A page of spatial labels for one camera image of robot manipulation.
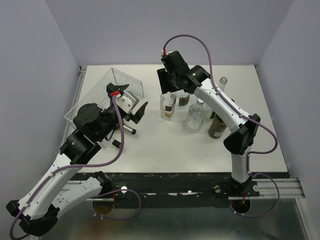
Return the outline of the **square clear bottle black cap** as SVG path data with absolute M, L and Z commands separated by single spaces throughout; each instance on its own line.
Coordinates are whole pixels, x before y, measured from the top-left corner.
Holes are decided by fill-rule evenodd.
M 177 95 L 168 92 L 160 95 L 160 116 L 162 119 L 171 121 L 175 112 Z

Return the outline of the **dark green wine bottle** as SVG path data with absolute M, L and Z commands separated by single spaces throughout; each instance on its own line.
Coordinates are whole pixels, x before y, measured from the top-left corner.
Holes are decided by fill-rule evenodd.
M 123 130 L 126 131 L 126 132 L 128 132 L 128 133 L 131 134 L 131 135 L 135 135 L 135 134 L 137 133 L 137 130 L 136 130 L 136 129 L 134 129 L 134 128 L 126 125 L 126 124 L 123 125 Z

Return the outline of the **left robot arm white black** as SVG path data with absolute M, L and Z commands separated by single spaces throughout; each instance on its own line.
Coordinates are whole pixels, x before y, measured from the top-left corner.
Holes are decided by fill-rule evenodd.
M 107 197 L 112 189 L 111 181 L 102 172 L 95 172 L 84 183 L 62 192 L 68 181 L 82 168 L 90 168 L 90 160 L 101 150 L 100 143 L 120 129 L 121 140 L 125 139 L 123 121 L 138 124 L 145 114 L 145 102 L 135 113 L 139 99 L 125 85 L 106 86 L 109 107 L 97 103 L 82 105 L 73 118 L 75 131 L 63 143 L 55 161 L 35 187 L 18 200 L 11 200 L 6 209 L 25 233 L 41 237 L 49 232 L 66 212 L 99 196 Z

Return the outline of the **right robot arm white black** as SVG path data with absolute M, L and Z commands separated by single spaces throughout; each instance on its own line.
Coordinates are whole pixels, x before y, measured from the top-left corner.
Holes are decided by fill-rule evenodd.
M 178 51 L 161 58 L 164 68 L 157 70 L 161 92 L 184 91 L 204 101 L 226 124 L 231 134 L 224 139 L 225 148 L 231 153 L 233 181 L 230 191 L 241 196 L 248 190 L 249 161 L 247 153 L 251 150 L 258 131 L 260 117 L 250 115 L 237 106 L 223 91 L 214 88 L 211 75 L 199 65 L 189 68 Z

